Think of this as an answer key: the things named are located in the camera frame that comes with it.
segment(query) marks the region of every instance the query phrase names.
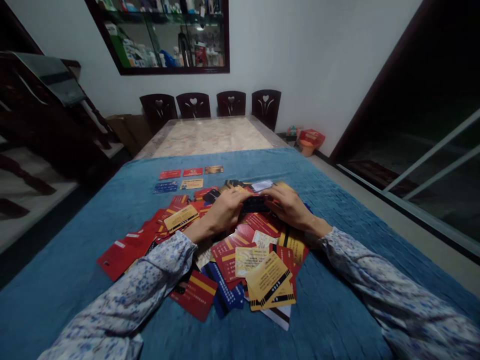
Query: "floral patterned sleeve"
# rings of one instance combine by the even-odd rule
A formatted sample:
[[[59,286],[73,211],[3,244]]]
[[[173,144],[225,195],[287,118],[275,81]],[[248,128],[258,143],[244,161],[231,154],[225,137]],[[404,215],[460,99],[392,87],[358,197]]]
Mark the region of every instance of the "floral patterned sleeve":
[[[480,359],[480,331],[445,301],[336,227],[318,240],[401,359]]]
[[[133,332],[189,270],[196,249],[177,231],[75,316],[39,359],[136,359],[143,340]]]

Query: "dining table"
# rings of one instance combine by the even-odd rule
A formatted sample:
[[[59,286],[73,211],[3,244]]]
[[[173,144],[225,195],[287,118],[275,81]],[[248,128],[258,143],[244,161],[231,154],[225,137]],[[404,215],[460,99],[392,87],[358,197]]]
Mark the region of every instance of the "dining table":
[[[170,120],[0,292],[0,354],[35,359],[113,282],[96,264],[175,195],[155,193],[160,172],[223,166],[226,180],[284,181],[318,217],[380,254],[480,325],[480,301],[253,116]],[[296,277],[288,331],[248,304],[205,322],[170,298],[141,326],[140,359],[395,359],[359,294],[311,250]]]

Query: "blue tablecloth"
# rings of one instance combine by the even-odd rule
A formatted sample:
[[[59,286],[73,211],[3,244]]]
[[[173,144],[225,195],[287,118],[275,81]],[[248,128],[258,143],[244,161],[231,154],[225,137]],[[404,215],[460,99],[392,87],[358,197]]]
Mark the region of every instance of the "blue tablecloth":
[[[223,165],[204,186],[226,179],[284,180],[315,215],[350,233],[402,272],[480,324],[480,303],[382,220],[290,148],[164,157],[127,163],[0,293],[0,357],[34,359],[112,283],[95,263],[117,239],[138,230],[173,195],[153,194],[161,171]],[[389,359],[367,309],[319,253],[297,278],[290,330],[246,306],[201,323],[167,298],[142,330],[141,359]]]

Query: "marble tabletop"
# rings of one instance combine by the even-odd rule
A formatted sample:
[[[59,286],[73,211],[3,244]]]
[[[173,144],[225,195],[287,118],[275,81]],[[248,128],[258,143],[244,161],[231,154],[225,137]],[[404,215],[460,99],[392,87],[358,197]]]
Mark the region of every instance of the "marble tabletop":
[[[134,160],[287,147],[253,115],[172,119]]]

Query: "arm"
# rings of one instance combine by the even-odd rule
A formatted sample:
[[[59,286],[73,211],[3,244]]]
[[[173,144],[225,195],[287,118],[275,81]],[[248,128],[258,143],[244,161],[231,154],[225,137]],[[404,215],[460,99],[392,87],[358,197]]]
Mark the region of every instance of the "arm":
[[[136,359],[143,340],[135,330],[190,269],[196,244],[236,224],[242,202],[251,195],[233,189],[222,193],[202,219],[140,258],[75,316],[39,359]]]
[[[445,301],[350,235],[312,215],[300,198],[275,186],[266,204],[291,226],[314,234],[332,266],[362,295],[401,359],[480,359],[480,331]]]

